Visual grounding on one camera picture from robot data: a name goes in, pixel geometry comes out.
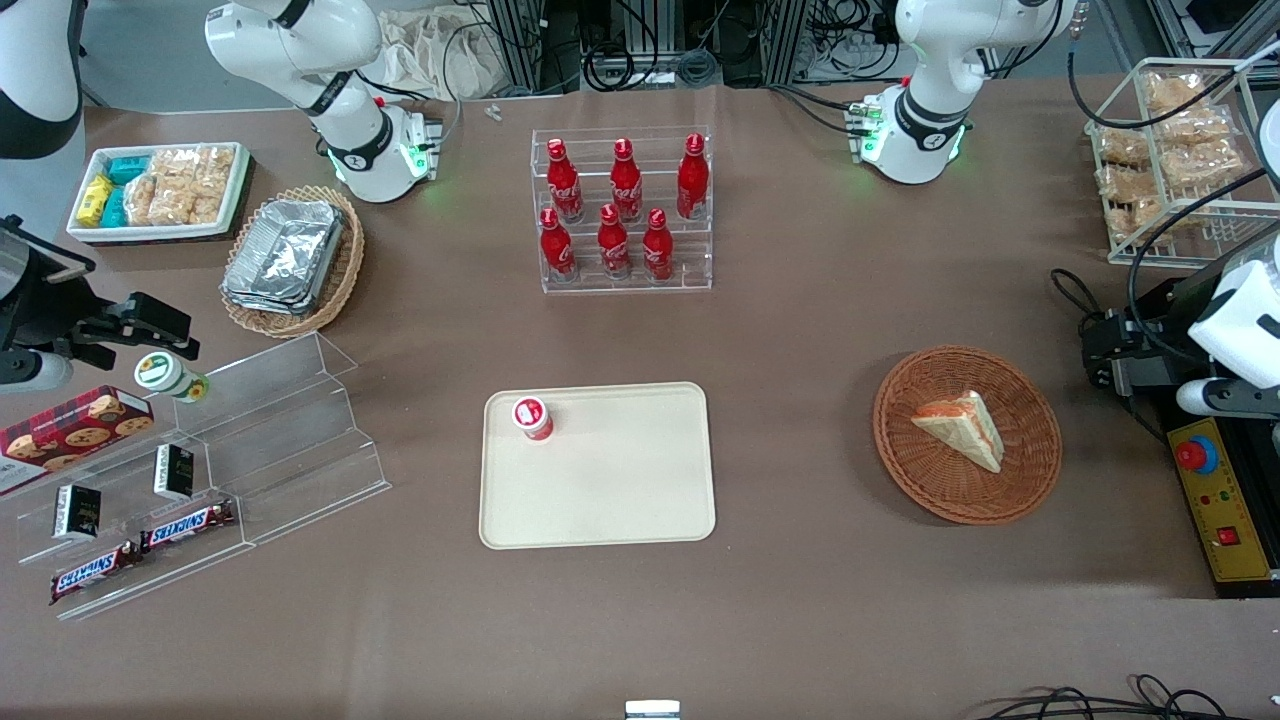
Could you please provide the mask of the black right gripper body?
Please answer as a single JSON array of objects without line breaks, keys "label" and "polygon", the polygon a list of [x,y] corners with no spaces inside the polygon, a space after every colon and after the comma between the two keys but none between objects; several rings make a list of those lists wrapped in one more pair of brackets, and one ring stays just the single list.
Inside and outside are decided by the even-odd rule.
[{"label": "black right gripper body", "polygon": [[41,348],[68,337],[97,314],[97,296],[84,275],[56,259],[61,250],[3,219],[3,350]]}]

